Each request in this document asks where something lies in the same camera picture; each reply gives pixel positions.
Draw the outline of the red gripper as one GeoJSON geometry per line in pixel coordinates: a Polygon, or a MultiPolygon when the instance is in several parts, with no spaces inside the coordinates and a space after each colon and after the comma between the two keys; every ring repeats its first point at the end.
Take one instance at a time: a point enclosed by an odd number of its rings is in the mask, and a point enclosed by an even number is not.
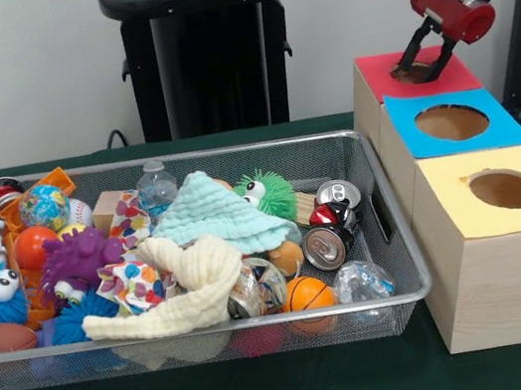
{"type": "Polygon", "coordinates": [[[429,66],[424,81],[431,83],[441,76],[451,59],[456,42],[472,44],[479,41],[491,29],[495,19],[494,8],[480,0],[410,0],[416,13],[425,18],[413,37],[400,61],[391,69],[393,78],[407,76],[414,66],[416,56],[422,48],[422,41],[433,28],[433,23],[443,33],[442,46],[438,58],[429,66]]]}

